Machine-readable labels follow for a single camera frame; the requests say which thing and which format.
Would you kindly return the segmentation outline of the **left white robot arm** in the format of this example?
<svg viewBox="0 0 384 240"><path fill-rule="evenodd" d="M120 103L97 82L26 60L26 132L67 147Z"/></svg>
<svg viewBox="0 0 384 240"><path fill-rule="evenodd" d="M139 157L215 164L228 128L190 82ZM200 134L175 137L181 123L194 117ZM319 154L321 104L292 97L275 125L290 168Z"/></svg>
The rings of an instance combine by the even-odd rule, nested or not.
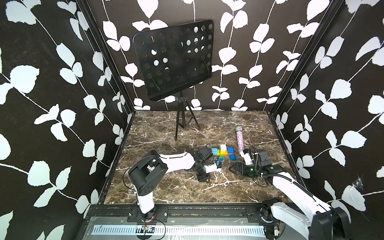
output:
<svg viewBox="0 0 384 240"><path fill-rule="evenodd" d="M134 185L140 212L148 214L154 211L153 191L168 173L192 170L197 174L199 182L209 182L210 173L221 171L221 166L217 163L204 165L204 161L211 157L213 153L208 147L175 155L162 155L156 151L150 151L133 164L128 171L128 176Z"/></svg>

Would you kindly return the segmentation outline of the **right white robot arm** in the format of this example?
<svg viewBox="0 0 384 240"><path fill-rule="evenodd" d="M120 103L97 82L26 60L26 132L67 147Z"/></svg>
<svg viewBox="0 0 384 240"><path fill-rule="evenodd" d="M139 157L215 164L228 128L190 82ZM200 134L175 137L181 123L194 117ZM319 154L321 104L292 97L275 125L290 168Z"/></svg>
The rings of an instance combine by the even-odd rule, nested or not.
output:
<svg viewBox="0 0 384 240"><path fill-rule="evenodd" d="M341 207L332 207L309 192L281 165L272 164L265 150L251 146L240 152L243 163L233 164L234 173L265 180L287 196L298 209L277 198L263 201L256 211L266 224L284 223L306 240L351 240L349 216Z"/></svg>

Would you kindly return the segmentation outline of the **blue lego brick pair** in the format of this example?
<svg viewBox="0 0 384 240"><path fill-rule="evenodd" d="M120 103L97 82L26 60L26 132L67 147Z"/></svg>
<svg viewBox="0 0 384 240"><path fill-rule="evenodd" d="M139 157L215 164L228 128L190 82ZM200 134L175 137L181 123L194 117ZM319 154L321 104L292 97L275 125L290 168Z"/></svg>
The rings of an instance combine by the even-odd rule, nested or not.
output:
<svg viewBox="0 0 384 240"><path fill-rule="evenodd" d="M234 154L234 149L231 148L231 147L228 147L228 148L227 148L227 151L228 151L228 155L232 155L232 154Z"/></svg>

